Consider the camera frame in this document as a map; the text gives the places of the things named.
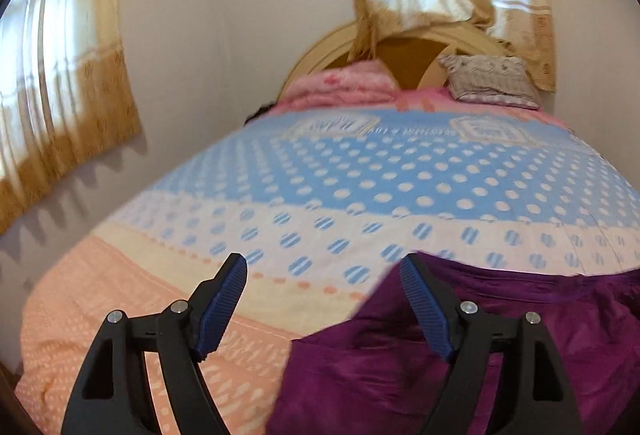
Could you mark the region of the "beige side window curtain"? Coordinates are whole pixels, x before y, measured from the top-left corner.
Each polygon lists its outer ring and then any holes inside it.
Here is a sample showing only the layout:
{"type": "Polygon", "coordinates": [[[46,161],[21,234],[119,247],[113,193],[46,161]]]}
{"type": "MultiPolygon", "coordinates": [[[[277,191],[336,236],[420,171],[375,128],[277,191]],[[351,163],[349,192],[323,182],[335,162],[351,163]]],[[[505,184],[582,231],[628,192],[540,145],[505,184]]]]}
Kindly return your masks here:
{"type": "Polygon", "coordinates": [[[1,17],[1,228],[141,132],[118,0],[10,0],[1,17]]]}

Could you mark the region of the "patterned grey pillow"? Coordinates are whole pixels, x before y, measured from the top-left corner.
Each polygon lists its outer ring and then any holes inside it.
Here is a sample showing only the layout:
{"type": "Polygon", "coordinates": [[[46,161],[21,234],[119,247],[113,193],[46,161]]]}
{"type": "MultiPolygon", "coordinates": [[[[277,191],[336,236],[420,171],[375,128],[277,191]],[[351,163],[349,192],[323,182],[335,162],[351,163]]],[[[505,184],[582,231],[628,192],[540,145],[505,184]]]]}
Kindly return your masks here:
{"type": "Polygon", "coordinates": [[[518,57],[447,54],[439,57],[438,63],[445,69],[450,95],[457,101],[526,110],[541,108],[526,63],[518,57]]]}

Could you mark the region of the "folded pink blanket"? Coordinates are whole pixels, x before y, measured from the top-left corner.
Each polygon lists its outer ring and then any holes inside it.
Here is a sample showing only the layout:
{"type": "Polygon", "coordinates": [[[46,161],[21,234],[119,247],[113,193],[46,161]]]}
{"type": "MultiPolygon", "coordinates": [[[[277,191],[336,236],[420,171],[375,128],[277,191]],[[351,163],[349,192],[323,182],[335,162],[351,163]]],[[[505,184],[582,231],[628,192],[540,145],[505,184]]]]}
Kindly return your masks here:
{"type": "Polygon", "coordinates": [[[283,89],[278,106],[288,111],[367,106],[392,102],[399,93],[398,83],[381,61],[361,61],[297,77],[283,89]]]}

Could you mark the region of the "polka dot bed quilt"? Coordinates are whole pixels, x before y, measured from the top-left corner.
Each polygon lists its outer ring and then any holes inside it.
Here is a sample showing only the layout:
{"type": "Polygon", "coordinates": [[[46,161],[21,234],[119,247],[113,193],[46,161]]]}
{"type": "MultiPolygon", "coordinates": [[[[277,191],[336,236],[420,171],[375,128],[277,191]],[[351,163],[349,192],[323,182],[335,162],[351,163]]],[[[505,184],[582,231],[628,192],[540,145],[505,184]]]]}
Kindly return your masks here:
{"type": "Polygon", "coordinates": [[[247,286],[203,373],[230,431],[260,434],[292,340],[344,320],[415,251],[498,285],[512,273],[626,273],[639,265],[639,195],[540,111],[444,90],[383,106],[278,106],[139,193],[37,283],[17,397],[58,433],[110,311],[161,311],[239,253],[247,286]]]}

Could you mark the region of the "beige wooden headboard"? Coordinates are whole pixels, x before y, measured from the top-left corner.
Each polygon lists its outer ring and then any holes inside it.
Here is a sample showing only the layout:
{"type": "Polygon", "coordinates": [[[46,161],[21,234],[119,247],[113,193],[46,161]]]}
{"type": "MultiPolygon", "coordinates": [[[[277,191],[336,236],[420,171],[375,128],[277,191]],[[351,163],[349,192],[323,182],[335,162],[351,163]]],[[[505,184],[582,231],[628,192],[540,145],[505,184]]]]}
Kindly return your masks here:
{"type": "MultiPolygon", "coordinates": [[[[311,47],[288,74],[281,90],[306,74],[343,68],[357,35],[352,22],[337,28],[311,47]]],[[[466,22],[416,28],[381,40],[376,48],[388,73],[403,90],[439,88],[447,83],[441,56],[506,56],[509,51],[472,24],[466,22]]]]}

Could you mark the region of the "purple puffer jacket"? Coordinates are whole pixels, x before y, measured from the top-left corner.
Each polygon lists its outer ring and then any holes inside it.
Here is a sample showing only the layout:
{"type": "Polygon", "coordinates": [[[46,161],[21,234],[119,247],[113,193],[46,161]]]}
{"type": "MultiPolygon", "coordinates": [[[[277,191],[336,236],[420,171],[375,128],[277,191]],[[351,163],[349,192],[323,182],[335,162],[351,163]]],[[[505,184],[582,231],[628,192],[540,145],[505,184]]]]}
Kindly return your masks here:
{"type": "Polygon", "coordinates": [[[639,275],[544,276],[425,253],[295,340],[270,434],[607,434],[639,423],[639,275]]]}

